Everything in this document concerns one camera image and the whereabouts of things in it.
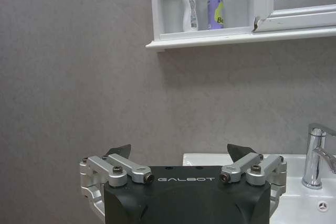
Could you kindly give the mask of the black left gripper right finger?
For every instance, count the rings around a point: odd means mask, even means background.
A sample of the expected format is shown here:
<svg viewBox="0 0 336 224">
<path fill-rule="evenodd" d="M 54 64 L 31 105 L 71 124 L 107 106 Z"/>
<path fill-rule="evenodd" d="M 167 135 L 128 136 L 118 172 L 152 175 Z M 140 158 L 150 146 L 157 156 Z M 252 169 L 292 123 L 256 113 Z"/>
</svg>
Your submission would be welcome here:
<svg viewBox="0 0 336 224">
<path fill-rule="evenodd" d="M 227 144 L 227 151 L 233 163 L 221 168 L 220 181 L 223 184 L 237 183 L 245 175 L 251 186 L 270 183 L 270 212 L 275 212 L 280 196 L 286 192 L 287 162 L 284 157 L 275 154 L 264 157 L 250 147 L 234 144 Z"/>
</svg>

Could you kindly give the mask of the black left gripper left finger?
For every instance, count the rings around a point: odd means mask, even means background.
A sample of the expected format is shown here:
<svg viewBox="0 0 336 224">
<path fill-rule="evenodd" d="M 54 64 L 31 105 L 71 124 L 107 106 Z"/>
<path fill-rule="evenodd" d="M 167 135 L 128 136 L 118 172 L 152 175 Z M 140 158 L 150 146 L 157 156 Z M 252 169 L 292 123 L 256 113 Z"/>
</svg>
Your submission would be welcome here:
<svg viewBox="0 0 336 224">
<path fill-rule="evenodd" d="M 151 169 L 130 161 L 130 153 L 131 145 L 127 144 L 111 148 L 101 157 L 85 157 L 80 162 L 81 193 L 101 220 L 106 217 L 104 184 L 118 188 L 125 186 L 128 179 L 142 185 L 149 185 L 154 181 Z"/>
</svg>

